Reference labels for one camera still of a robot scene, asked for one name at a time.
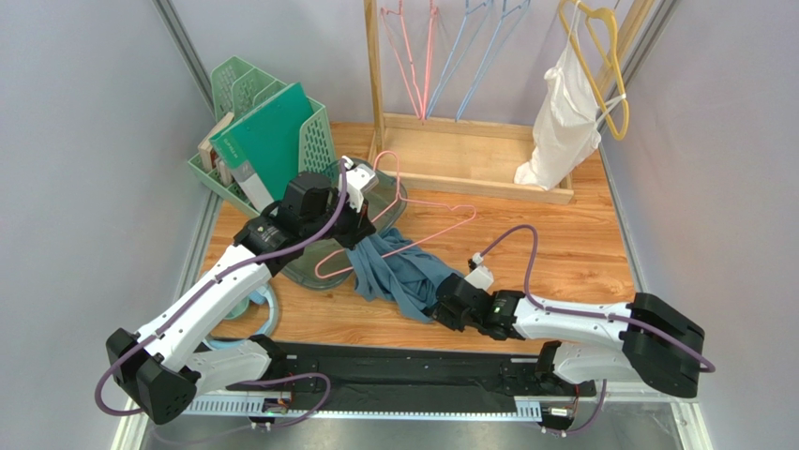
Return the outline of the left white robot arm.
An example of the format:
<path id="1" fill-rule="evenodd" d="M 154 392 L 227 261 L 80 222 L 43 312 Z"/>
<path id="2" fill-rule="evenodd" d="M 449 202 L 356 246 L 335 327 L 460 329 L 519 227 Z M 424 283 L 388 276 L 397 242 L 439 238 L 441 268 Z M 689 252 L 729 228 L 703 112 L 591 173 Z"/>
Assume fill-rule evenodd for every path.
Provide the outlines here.
<path id="1" fill-rule="evenodd" d="M 203 350 L 203 341 L 311 244 L 334 240 L 354 248 L 374 234 L 366 194 L 377 184 L 375 172 L 361 165 L 340 168 L 337 181 L 316 172 L 291 180 L 282 199 L 250 219 L 212 269 L 173 305 L 136 331 L 119 328 L 107 338 L 110 367 L 96 387 L 97 405 L 109 415 L 121 413 L 102 400 L 104 384 L 114 380 L 135 402 L 135 413 L 165 425 L 198 396 L 264 380 L 284 356 L 269 337 L 254 335 L 219 350 Z"/>

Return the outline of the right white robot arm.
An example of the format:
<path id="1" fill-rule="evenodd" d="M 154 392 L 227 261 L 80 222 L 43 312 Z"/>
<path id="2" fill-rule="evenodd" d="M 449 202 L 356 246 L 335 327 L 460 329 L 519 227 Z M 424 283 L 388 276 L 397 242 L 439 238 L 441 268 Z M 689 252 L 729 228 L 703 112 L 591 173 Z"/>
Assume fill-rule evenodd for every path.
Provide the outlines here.
<path id="1" fill-rule="evenodd" d="M 594 380 L 641 381 L 677 398 L 695 398 L 704 330 L 654 294 L 630 302 L 581 304 L 528 296 L 522 291 L 488 293 L 464 277 L 447 277 L 425 314 L 445 327 L 473 327 L 494 340 L 544 339 L 544 371 L 579 384 Z"/>

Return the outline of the blue tank top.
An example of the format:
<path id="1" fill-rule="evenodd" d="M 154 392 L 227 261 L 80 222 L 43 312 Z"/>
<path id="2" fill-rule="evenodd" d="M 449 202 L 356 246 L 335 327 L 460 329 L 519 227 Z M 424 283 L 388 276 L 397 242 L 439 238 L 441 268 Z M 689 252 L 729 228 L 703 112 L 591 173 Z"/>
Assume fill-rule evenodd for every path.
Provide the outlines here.
<path id="1" fill-rule="evenodd" d="M 391 227 L 361 241 L 346 256 L 354 269 L 354 291 L 367 301 L 394 302 L 411 320 L 430 323 L 426 311 L 437 304 L 436 290 L 460 272 Z"/>

